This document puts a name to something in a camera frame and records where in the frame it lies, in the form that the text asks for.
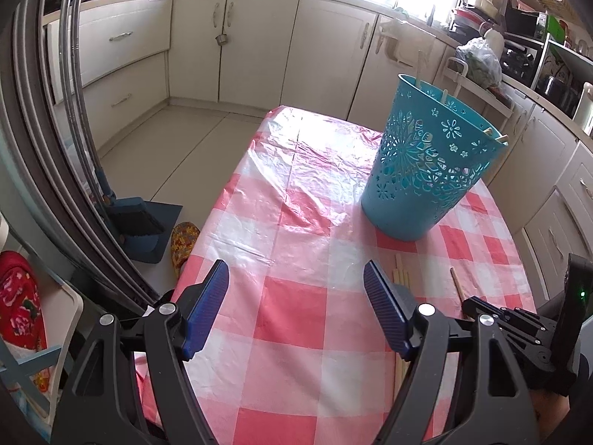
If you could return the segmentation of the right hand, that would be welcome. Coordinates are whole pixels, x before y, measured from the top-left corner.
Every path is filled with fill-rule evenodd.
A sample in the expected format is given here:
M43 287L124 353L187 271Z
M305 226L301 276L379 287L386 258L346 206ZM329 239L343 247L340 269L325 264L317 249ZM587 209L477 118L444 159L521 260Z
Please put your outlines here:
M530 396L536 414L540 443L567 443L573 436L567 426L569 398L545 390L531 390Z

